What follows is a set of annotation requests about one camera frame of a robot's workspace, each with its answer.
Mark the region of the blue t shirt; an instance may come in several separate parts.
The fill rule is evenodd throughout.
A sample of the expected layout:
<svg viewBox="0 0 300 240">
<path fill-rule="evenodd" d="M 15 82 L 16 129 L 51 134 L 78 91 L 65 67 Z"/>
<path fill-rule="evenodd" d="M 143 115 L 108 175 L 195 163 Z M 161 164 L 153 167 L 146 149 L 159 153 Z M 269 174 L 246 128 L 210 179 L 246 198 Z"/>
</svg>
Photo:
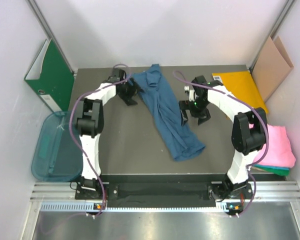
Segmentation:
<svg viewBox="0 0 300 240">
<path fill-rule="evenodd" d="M 190 127 L 182 125 L 178 100 L 159 64 L 134 73 L 134 81 L 143 90 L 140 98 L 153 116 L 155 126 L 173 160 L 186 161 L 199 156 L 206 147 Z"/>
</svg>

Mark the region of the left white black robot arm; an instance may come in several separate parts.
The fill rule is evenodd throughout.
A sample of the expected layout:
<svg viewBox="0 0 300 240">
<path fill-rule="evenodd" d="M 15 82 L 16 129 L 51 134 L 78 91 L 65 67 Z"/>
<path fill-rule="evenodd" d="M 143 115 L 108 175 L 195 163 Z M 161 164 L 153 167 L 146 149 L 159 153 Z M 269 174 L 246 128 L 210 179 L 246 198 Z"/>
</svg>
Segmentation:
<svg viewBox="0 0 300 240">
<path fill-rule="evenodd" d="M 99 141 L 105 125 L 104 106 L 116 96 L 127 106 L 137 105 L 133 96 L 142 91 L 131 76 L 115 66 L 108 79 L 96 90 L 78 98 L 70 116 L 70 121 L 74 123 L 79 134 L 78 145 L 83 158 L 81 177 L 77 181 L 76 200 L 106 199 L 99 163 Z"/>
</svg>

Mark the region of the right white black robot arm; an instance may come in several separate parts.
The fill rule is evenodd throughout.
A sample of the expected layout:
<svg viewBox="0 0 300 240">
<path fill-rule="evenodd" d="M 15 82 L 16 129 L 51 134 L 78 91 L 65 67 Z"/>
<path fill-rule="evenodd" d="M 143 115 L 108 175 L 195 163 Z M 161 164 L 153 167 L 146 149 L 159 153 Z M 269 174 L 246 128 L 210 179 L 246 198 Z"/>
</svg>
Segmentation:
<svg viewBox="0 0 300 240">
<path fill-rule="evenodd" d="M 184 92 L 188 99 L 179 101 L 182 125 L 187 123 L 188 115 L 196 118 L 198 125 L 208 121 L 211 118 L 209 104 L 218 107 L 232 122 L 232 163 L 221 185 L 211 192 L 219 201 L 235 198 L 248 184 L 255 157 L 268 145 L 266 112 L 236 98 L 219 80 L 208 82 L 202 75 L 187 82 Z"/>
</svg>

